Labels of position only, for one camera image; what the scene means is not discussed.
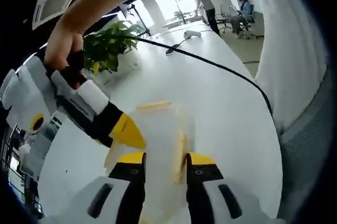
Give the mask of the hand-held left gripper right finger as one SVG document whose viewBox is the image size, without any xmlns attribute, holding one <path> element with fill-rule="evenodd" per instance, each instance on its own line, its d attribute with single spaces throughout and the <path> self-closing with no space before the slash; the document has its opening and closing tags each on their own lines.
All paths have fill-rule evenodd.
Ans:
<svg viewBox="0 0 337 224">
<path fill-rule="evenodd" d="M 191 223 L 263 223 L 258 198 L 225 179 L 212 158 L 189 152 L 186 181 Z"/>
</svg>

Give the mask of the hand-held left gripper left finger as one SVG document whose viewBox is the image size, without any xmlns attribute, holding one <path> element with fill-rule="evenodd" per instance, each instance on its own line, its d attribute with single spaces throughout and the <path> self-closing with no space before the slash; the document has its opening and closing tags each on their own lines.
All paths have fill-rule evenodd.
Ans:
<svg viewBox="0 0 337 224">
<path fill-rule="evenodd" d="M 143 152 L 133 162 L 118 162 L 110 175 L 98 177 L 78 193 L 59 215 L 43 223 L 139 223 L 145 200 Z"/>
</svg>

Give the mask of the person's right hand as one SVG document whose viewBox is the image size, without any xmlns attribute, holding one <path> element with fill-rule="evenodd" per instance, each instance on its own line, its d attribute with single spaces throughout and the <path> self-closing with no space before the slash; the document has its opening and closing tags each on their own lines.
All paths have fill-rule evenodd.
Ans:
<svg viewBox="0 0 337 224">
<path fill-rule="evenodd" d="M 44 65 L 49 74 L 59 71 L 73 89 L 78 89 L 85 81 L 82 35 L 54 30 L 47 43 Z"/>
</svg>

